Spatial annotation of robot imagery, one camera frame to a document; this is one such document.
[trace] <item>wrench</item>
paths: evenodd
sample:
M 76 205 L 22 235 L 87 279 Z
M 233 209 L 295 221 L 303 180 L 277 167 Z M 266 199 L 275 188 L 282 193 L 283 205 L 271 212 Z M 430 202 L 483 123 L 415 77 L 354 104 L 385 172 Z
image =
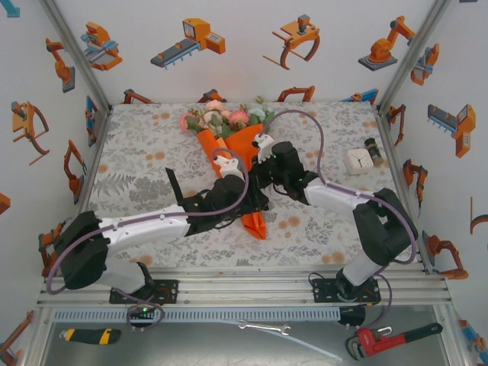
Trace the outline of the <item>wrench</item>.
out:
M 267 324 L 257 324 L 257 323 L 249 323 L 245 319 L 241 319 L 241 324 L 239 324 L 240 329 L 245 328 L 256 328 L 256 329 L 266 329 L 266 330 L 275 330 L 281 333 L 283 336 L 288 336 L 287 329 L 291 329 L 291 327 L 287 324 L 283 326 L 270 326 Z

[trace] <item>pipe wrench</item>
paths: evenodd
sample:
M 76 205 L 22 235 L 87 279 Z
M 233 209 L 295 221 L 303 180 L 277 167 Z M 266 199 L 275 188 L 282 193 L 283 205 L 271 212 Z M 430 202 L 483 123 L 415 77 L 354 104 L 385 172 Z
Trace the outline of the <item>pipe wrench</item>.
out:
M 390 326 L 382 329 L 359 329 L 354 337 L 345 341 L 345 347 L 348 353 L 358 361 L 360 358 L 371 357 L 398 345 L 418 341 L 440 332 L 442 332 L 442 326 L 439 323 L 428 324 L 393 337 L 386 337 L 392 333 Z

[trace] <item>floral tablecloth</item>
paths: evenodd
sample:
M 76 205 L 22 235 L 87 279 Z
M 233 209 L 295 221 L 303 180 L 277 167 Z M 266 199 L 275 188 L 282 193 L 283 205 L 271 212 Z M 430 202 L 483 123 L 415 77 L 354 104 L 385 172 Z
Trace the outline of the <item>floral tablecloth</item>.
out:
M 380 134 L 369 103 L 269 103 L 279 112 L 300 109 L 316 116 L 326 142 L 321 169 L 326 177 L 363 190 L 394 188 L 389 165 L 373 172 L 349 175 L 343 163 L 348 149 L 361 148 L 374 137 L 384 158 Z M 229 103 L 234 111 L 239 104 Z M 216 177 L 194 133 L 184 133 L 179 117 L 199 104 L 122 104 L 114 108 L 88 209 L 99 217 L 141 214 L 175 203 L 165 167 L 175 170 L 184 195 L 211 188 Z M 300 114 L 285 114 L 272 125 L 277 141 L 290 140 L 306 169 L 316 169 L 319 134 Z M 151 243 L 119 253 L 119 258 L 151 266 L 313 265 L 343 263 L 360 250 L 353 223 L 324 208 L 315 208 L 265 192 L 270 211 L 264 212 L 267 239 L 247 233 L 239 220 L 220 231 Z M 400 258 L 406 259 L 405 251 Z

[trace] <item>orange wrapping paper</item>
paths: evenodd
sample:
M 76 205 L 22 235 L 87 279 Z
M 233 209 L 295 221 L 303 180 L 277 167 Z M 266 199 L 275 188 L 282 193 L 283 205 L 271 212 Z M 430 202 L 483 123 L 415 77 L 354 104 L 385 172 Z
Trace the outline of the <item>orange wrapping paper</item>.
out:
M 252 157 L 258 153 L 258 150 L 251 144 L 254 137 L 262 131 L 262 124 L 256 124 L 246 127 L 239 132 L 234 133 L 232 136 L 227 137 L 225 140 L 219 138 L 215 140 L 214 135 L 210 130 L 204 130 L 197 134 L 198 141 L 205 153 L 207 154 L 213 170 L 220 175 L 220 167 L 214 163 L 214 150 L 218 147 L 226 147 L 235 151 L 246 164 L 246 168 L 249 171 L 251 169 Z M 226 158 L 230 158 L 230 154 L 227 152 L 218 152 L 218 155 L 222 155 Z M 242 225 L 244 229 L 257 239 L 266 239 L 266 222 L 262 216 L 262 212 L 249 213 L 241 217 Z

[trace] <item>alarm clock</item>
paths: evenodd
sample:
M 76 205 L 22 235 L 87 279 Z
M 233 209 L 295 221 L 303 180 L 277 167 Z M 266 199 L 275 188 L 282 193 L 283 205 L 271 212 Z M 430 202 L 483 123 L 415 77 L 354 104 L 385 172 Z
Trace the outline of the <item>alarm clock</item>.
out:
M 345 168 L 349 174 L 368 173 L 374 168 L 373 160 L 366 149 L 350 149 L 344 156 Z

